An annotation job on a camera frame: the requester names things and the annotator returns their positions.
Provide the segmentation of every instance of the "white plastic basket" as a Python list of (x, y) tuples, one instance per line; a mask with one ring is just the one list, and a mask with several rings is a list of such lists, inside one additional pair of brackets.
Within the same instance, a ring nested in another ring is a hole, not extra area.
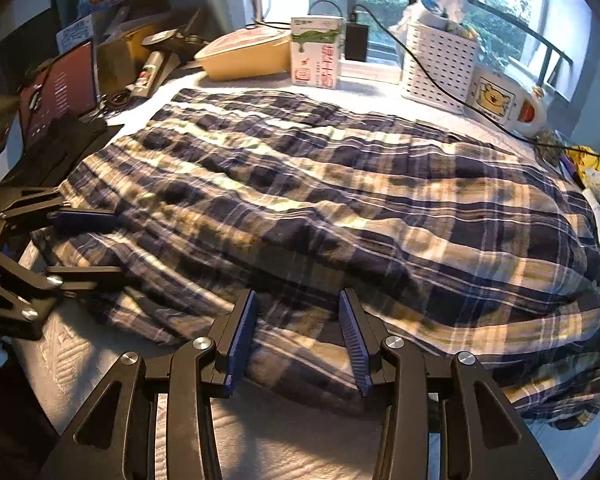
[[(477, 41), (466, 40), (426, 25), (411, 24), (407, 29), (406, 45), (442, 88), (466, 101), (474, 73), (475, 57), (478, 54)], [(462, 105), (433, 86), (407, 53), (404, 55), (404, 71), (400, 84), (404, 96), (408, 99), (453, 113), (463, 111)]]

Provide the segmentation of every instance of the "yellow container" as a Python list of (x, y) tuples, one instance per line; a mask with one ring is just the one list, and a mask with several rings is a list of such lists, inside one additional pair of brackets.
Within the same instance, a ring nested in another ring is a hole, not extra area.
[(229, 81), (289, 71), (290, 30), (241, 28), (218, 38), (196, 54), (213, 81)]

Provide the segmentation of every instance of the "blue gripper pad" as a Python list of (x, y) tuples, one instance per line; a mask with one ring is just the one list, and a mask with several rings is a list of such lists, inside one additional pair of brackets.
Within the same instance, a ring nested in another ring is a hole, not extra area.
[(53, 211), (48, 219), (60, 232), (110, 232), (118, 228), (118, 218), (112, 211), (75, 210)]
[(244, 366), (247, 364), (257, 319), (258, 302), (255, 292), (250, 290), (228, 352), (226, 389), (229, 394), (234, 392), (244, 372)]
[(356, 317), (353, 315), (349, 298), (344, 291), (340, 293), (340, 301), (338, 303), (340, 329), (342, 330), (344, 343), (347, 346), (347, 352), (349, 353), (353, 378), (355, 379), (356, 386), (360, 390), (362, 396), (366, 397), (370, 393), (372, 387), (371, 375), (369, 374), (369, 354), (366, 351), (360, 327), (356, 322)]

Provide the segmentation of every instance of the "bed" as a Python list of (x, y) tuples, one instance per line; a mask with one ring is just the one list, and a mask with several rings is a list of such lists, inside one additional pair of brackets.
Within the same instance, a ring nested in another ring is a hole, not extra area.
[[(180, 89), (204, 88), (226, 93), (241, 89), (283, 89), (302, 92), (318, 101), (356, 111), (394, 114), (426, 127), (434, 124), (532, 158), (532, 150), (504, 135), (484, 129), (464, 118), (416, 104), (400, 97), (396, 86), (344, 78), (337, 91), (290, 86), (285, 77), (213, 84), (201, 73), (191, 73), (163, 85), (156, 95), (133, 110), (111, 120), (124, 124), (117, 138), (134, 134)], [(31, 245), (21, 259), (36, 268), (42, 261)], [(172, 348), (145, 338), (97, 324), (74, 301), (65, 301), (52, 313), (39, 342), (15, 341), (14, 346), (40, 404), (58, 431), (62, 431), (91, 389), (119, 354), (136, 350), (145, 357)], [(322, 344), (320, 352), (334, 349)], [(228, 401), (214, 400), (214, 425), (222, 474), (231, 478), (370, 478), (378, 447), (381, 414), (367, 418), (336, 415), (302, 406), (245, 381)], [(156, 433), (156, 478), (165, 478), (166, 396), (160, 398)], [(552, 462), (558, 477), (579, 480), (600, 454), (600, 412), (588, 425), (559, 431), (541, 422), (530, 423), (532, 432)], [(437, 478), (438, 436), (430, 438), (429, 477)]]

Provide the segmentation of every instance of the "cartoon bear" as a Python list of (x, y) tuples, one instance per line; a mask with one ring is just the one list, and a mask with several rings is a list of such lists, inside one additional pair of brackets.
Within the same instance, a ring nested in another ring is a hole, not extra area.
[(482, 108), (485, 108), (499, 117), (504, 117), (507, 113), (507, 105), (510, 101), (510, 96), (504, 95), (499, 90), (496, 90), (490, 83), (480, 85), (477, 103)]

